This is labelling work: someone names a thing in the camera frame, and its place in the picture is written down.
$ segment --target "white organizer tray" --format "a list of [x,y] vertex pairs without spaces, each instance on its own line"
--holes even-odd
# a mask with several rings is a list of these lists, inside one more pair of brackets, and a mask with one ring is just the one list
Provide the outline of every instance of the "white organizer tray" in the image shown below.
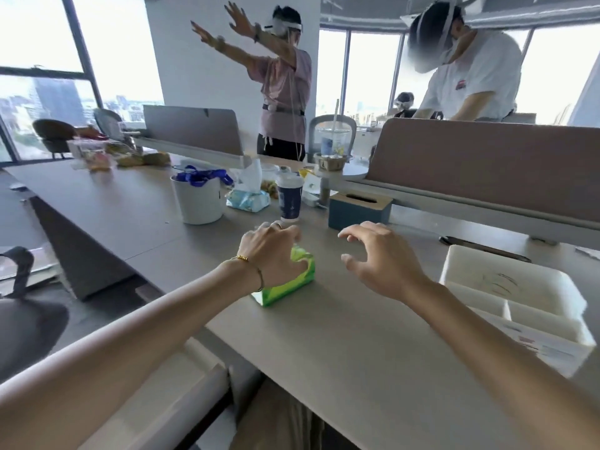
[[440,283],[563,376],[596,347],[583,321],[588,303],[564,272],[453,245]]
[[189,339],[79,449],[172,449],[228,389],[220,361]]

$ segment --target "ceiling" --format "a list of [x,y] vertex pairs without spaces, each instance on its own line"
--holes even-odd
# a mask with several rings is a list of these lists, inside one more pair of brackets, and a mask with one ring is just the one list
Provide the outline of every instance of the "ceiling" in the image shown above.
[[[321,25],[405,30],[435,0],[321,0]],[[600,20],[600,0],[461,0],[469,24],[529,27]]]

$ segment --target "desk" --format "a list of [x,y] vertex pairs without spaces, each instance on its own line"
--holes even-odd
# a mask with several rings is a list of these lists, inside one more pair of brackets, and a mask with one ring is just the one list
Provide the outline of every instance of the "desk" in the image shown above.
[[[175,216],[168,170],[89,174],[61,161],[8,171],[163,292],[231,257],[244,232],[278,216],[274,206],[258,214],[227,209],[213,224],[184,226]],[[522,234],[413,209],[394,207],[392,220],[419,227],[394,226],[434,279],[447,250],[437,233],[566,271],[589,302],[585,317],[598,338],[600,262],[570,245],[538,245]],[[360,448],[528,448],[429,326],[346,272],[340,255],[363,257],[359,244],[339,240],[318,209],[303,206],[300,226],[301,245],[316,258],[315,281],[271,308],[239,300],[208,323],[213,333]],[[114,227],[120,231],[108,233]],[[596,350],[574,379],[600,396],[598,374]]]

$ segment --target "short black hair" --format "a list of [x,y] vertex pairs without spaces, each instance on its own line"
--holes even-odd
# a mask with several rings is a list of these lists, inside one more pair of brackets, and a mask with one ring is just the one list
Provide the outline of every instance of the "short black hair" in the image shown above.
[[[450,11],[449,2],[435,2],[423,14],[420,14],[410,25],[409,30],[409,47],[414,47],[417,44],[416,30],[421,22],[419,31],[419,46],[420,47],[435,47],[438,45],[442,36],[448,12]],[[464,23],[463,11],[460,6],[454,6],[454,14],[452,21],[459,19]]]
[[300,25],[302,24],[300,13],[297,12],[296,9],[289,6],[275,6],[273,17],[284,20],[285,22],[298,23]]

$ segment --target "person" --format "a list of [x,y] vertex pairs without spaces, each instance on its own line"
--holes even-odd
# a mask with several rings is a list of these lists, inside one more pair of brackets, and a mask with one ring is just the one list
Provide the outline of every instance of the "person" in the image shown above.
[[455,0],[433,3],[410,25],[409,56],[417,72],[433,69],[414,118],[502,121],[515,107],[521,49],[497,30],[465,25]]
[[298,49],[302,34],[300,14],[289,6],[277,6],[265,30],[251,24],[243,9],[229,2],[226,11],[233,19],[231,28],[273,52],[277,58],[257,57],[214,38],[192,21],[192,29],[203,43],[246,67],[251,80],[262,83],[265,104],[260,117],[257,152],[277,158],[302,161],[305,156],[306,119],[304,110],[310,96],[312,61],[308,52]]
[[[431,325],[537,448],[600,448],[596,404],[429,279],[403,238],[368,221],[338,236],[367,252],[365,261],[343,254],[348,271]],[[0,385],[0,448],[76,449],[220,311],[303,272],[304,261],[290,260],[300,237],[297,226],[263,223],[244,234],[233,259],[7,380]],[[262,409],[250,405],[232,449],[319,448],[314,417],[288,393],[270,382],[256,400]]]

